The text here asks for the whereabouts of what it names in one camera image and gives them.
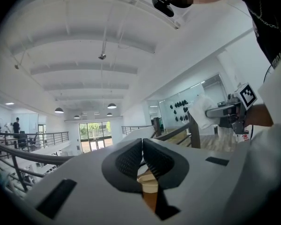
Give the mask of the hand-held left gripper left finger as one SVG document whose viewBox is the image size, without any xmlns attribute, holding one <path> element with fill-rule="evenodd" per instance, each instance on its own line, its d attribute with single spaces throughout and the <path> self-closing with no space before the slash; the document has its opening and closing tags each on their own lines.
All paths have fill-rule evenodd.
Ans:
<svg viewBox="0 0 281 225">
<path fill-rule="evenodd" d="M 71 158 L 38 182 L 25 201 L 54 225 L 157 225 L 137 181 L 142 140 Z"/>
</svg>

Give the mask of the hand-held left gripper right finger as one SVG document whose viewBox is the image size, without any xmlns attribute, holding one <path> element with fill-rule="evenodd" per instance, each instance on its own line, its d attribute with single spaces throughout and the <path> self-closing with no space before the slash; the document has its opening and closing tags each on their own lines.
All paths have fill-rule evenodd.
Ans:
<svg viewBox="0 0 281 225">
<path fill-rule="evenodd" d="M 143 139 L 144 159 L 166 202 L 156 205 L 162 218 L 143 210 L 144 224 L 221 225 L 249 147 L 242 142 L 229 153 Z"/>
</svg>

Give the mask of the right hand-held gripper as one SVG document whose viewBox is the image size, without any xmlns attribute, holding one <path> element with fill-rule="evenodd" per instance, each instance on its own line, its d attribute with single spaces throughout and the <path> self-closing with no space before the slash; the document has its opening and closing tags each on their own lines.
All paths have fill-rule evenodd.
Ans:
<svg viewBox="0 0 281 225">
<path fill-rule="evenodd" d="M 257 101 L 249 83 L 242 84 L 236 91 L 228 94 L 228 104 L 205 111 L 208 118 L 220 118 L 221 128 L 232 128 L 236 135 L 248 134 L 244 123 L 247 111 Z"/>
</svg>

